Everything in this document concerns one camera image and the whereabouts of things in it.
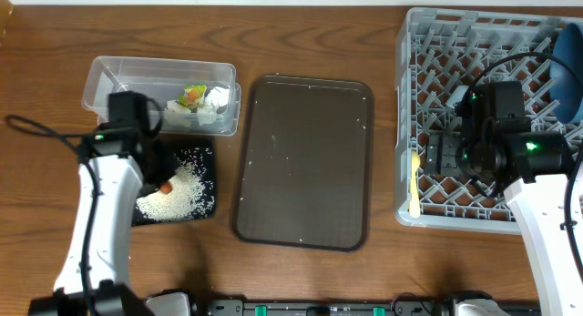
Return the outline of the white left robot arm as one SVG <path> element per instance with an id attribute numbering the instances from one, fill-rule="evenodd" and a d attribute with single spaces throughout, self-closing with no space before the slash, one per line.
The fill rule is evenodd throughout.
<path id="1" fill-rule="evenodd" d="M 108 121 L 82 136 L 75 152 L 80 194 L 64 266 L 53 293 L 33 299 L 31 315 L 149 315 L 129 287 L 129 236 L 136 201 L 169 181 L 179 165 L 152 126 L 153 99 L 109 95 Z"/>

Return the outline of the pandan cake wrapper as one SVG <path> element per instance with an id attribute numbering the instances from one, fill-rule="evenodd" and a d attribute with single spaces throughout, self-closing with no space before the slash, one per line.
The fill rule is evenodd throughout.
<path id="1" fill-rule="evenodd" d="M 206 85 L 186 86 L 183 94 L 177 99 L 177 103 L 190 110 L 201 107 L 204 104 L 206 91 Z"/>

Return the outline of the dark blue plate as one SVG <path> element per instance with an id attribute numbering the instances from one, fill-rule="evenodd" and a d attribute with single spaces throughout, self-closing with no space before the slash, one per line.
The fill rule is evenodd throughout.
<path id="1" fill-rule="evenodd" d="M 550 97 L 558 102 L 555 117 L 563 124 L 579 122 L 582 120 L 582 25 L 567 24 L 557 36 L 552 56 L 574 73 L 572 75 L 556 62 L 551 63 L 554 86 L 550 89 Z"/>

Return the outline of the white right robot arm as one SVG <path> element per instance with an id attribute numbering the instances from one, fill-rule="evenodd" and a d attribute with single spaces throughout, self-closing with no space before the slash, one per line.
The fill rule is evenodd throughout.
<path id="1" fill-rule="evenodd" d="M 519 227 L 542 314 L 581 314 L 581 160 L 562 134 L 533 130 L 517 81 L 467 87 L 455 112 L 459 133 L 430 136 L 424 173 L 492 183 Z"/>

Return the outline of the yellow plastic spoon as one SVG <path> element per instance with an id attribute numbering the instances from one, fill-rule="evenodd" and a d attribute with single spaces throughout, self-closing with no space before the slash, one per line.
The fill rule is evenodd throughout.
<path id="1" fill-rule="evenodd" d="M 411 200 L 409 203 L 409 214 L 412 218 L 417 219 L 421 215 L 421 207 L 418 194 L 417 170 L 420 168 L 420 158 L 417 152 L 413 149 L 411 151 L 411 178 L 410 178 L 410 194 Z"/>

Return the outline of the orange carrot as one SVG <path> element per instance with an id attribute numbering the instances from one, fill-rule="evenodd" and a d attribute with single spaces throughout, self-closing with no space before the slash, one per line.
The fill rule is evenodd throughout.
<path id="1" fill-rule="evenodd" d="M 164 194 L 169 194 L 172 190 L 173 190 L 173 187 L 169 182 L 163 183 L 159 187 L 159 191 L 164 193 Z"/>

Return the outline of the light blue rice bowl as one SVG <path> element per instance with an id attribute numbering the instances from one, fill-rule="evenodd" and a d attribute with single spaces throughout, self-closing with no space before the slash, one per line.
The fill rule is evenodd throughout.
<path id="1" fill-rule="evenodd" d="M 446 100 L 445 106 L 454 110 L 462 102 L 468 88 L 469 86 L 456 87 L 455 90 L 450 94 L 450 97 Z"/>

